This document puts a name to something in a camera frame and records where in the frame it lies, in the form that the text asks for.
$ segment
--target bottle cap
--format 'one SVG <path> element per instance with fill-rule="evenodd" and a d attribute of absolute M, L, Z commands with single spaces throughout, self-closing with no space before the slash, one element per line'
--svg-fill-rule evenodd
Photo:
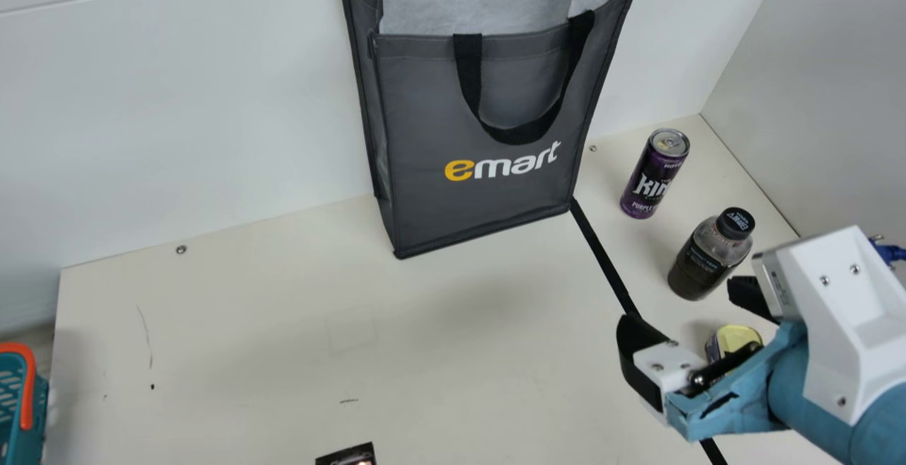
<path fill-rule="evenodd" d="M 755 229 L 755 218 L 739 207 L 729 207 L 718 216 L 718 232 L 730 240 L 745 240 Z"/>

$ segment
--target can lid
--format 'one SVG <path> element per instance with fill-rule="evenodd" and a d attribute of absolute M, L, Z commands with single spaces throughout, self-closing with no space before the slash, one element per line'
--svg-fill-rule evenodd
<path fill-rule="evenodd" d="M 684 156 L 689 153 L 689 138 L 676 129 L 655 130 L 648 140 L 661 155 Z"/>
<path fill-rule="evenodd" d="M 745 240 L 755 229 L 755 218 L 739 207 L 729 207 L 718 216 L 718 232 L 730 240 Z"/>

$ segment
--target white panel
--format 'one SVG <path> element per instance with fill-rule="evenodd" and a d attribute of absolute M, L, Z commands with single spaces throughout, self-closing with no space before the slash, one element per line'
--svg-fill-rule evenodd
<path fill-rule="evenodd" d="M 0 17 L 0 329 L 65 265 L 371 188 L 340 0 Z"/>
<path fill-rule="evenodd" d="M 699 113 L 761 0 L 635 0 L 590 137 Z"/>
<path fill-rule="evenodd" d="M 906 290 L 858 226 L 781 248 L 776 261 L 808 326 L 803 396 L 855 426 L 906 381 Z"/>
<path fill-rule="evenodd" d="M 906 245 L 904 4 L 764 0 L 705 107 L 803 235 L 858 225 Z"/>

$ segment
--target blue cable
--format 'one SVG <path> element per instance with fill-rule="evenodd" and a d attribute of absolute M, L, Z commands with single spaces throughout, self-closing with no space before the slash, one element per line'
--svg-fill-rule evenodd
<path fill-rule="evenodd" d="M 876 240 L 871 240 L 871 245 L 874 246 L 874 249 L 881 255 L 881 259 L 887 265 L 895 261 L 906 260 L 906 249 L 899 246 L 881 245 Z"/>

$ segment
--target black strap handle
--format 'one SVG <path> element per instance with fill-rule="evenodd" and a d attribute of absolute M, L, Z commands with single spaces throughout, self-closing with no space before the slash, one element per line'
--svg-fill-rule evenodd
<path fill-rule="evenodd" d="M 588 34 L 592 32 L 593 26 L 595 26 L 595 13 L 592 11 L 585 11 L 579 16 L 570 18 L 570 40 L 569 46 L 567 46 L 569 65 L 566 68 L 563 85 L 560 87 L 560 96 L 547 111 L 544 111 L 541 117 L 522 125 L 509 127 L 509 129 L 492 126 L 482 120 L 479 114 L 481 107 L 481 33 L 453 35 L 453 53 L 456 58 L 456 71 L 459 75 L 462 97 L 465 98 L 469 110 L 472 110 L 475 119 L 488 133 L 488 136 L 505 145 L 525 145 L 537 142 L 538 139 L 543 138 L 544 134 L 547 134 L 560 113 L 560 107 L 563 106 L 563 97 L 566 96 L 566 89 L 569 87 L 570 79 L 573 78 L 576 65 L 579 65 L 579 59 L 582 59 L 585 41 L 588 40 Z"/>

